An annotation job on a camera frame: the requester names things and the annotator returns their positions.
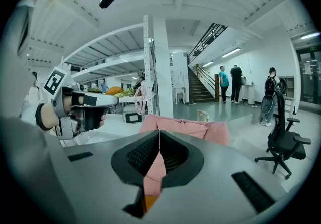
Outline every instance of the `black pants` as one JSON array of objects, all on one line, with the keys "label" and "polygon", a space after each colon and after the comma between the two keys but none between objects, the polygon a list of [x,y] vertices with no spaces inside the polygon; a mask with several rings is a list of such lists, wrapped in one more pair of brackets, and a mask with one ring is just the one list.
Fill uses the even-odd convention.
[{"label": "black pants", "polygon": [[229,88],[228,86],[221,86],[221,92],[222,92],[221,94],[222,94],[223,102],[225,102],[225,100],[226,100],[226,91],[228,88]]},{"label": "black pants", "polygon": [[236,102],[239,101],[240,90],[241,90],[241,82],[233,82],[231,100],[234,100],[235,98]]}]

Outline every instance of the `blue shirt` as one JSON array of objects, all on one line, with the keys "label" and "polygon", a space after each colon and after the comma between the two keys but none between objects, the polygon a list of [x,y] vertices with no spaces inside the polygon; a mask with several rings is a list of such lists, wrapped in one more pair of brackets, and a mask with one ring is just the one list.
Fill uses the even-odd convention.
[{"label": "blue shirt", "polygon": [[221,87],[225,87],[225,86],[229,86],[229,78],[227,77],[226,73],[221,71],[220,72],[220,86]]},{"label": "blue shirt", "polygon": [[109,89],[106,85],[101,84],[102,92],[106,93],[107,89]]}]

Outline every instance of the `pink fabric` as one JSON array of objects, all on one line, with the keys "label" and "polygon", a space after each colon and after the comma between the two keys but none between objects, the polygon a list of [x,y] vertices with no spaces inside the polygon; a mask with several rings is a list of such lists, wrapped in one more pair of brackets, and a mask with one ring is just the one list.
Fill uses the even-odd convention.
[{"label": "pink fabric", "polygon": [[[156,115],[148,115],[139,132],[154,131],[157,129],[179,132],[221,145],[228,145],[229,141],[229,132],[225,122],[194,122]],[[161,184],[164,176],[166,176],[164,160],[161,154],[158,153],[144,179],[145,195],[159,196],[161,194]]]}]

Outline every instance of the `glass door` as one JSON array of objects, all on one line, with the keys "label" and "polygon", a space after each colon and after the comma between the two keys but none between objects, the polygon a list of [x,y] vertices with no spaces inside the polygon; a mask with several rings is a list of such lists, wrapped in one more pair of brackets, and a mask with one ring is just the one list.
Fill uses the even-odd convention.
[{"label": "glass door", "polygon": [[321,104],[321,48],[297,51],[301,70],[301,101]]}]

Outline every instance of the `hair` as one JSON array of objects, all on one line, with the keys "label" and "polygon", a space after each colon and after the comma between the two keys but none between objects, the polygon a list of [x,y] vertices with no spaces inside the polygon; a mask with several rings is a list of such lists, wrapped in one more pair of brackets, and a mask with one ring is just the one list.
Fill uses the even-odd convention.
[{"label": "hair", "polygon": [[272,74],[272,72],[276,72],[275,68],[270,68],[270,75]]}]

